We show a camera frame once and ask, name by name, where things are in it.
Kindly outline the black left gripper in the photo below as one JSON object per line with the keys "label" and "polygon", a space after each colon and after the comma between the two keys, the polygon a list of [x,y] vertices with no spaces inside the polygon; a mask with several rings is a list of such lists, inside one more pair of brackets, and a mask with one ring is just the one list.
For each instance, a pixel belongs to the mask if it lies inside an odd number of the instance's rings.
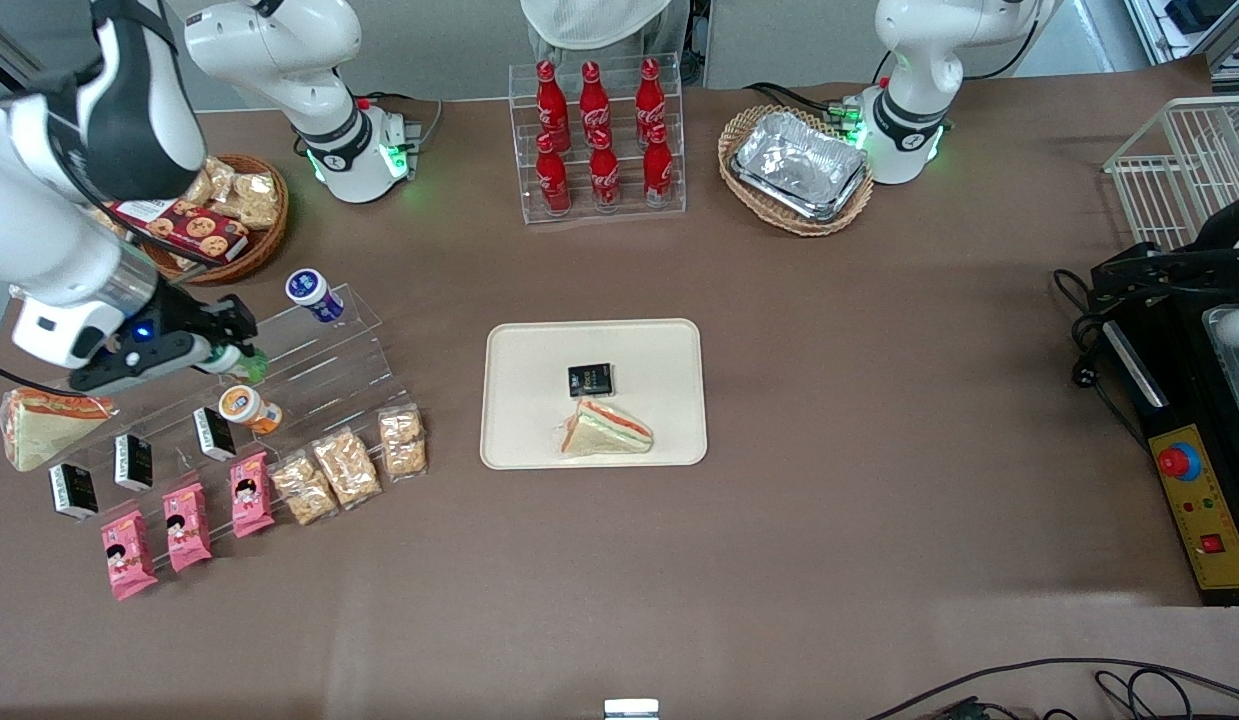
{"label": "black left gripper", "polygon": [[1239,247],[1162,252],[1154,243],[1135,243],[1093,268],[1090,304],[1167,295],[1239,301]]}

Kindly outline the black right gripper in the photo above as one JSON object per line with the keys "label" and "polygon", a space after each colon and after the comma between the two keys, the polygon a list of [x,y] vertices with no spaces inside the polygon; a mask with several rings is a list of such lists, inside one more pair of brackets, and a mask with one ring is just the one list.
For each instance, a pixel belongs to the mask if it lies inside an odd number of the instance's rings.
{"label": "black right gripper", "polygon": [[152,368],[185,361],[191,366],[217,359],[263,357],[249,341],[258,336],[254,314],[235,295],[213,302],[191,297],[185,290],[157,290],[112,335],[112,368]]}

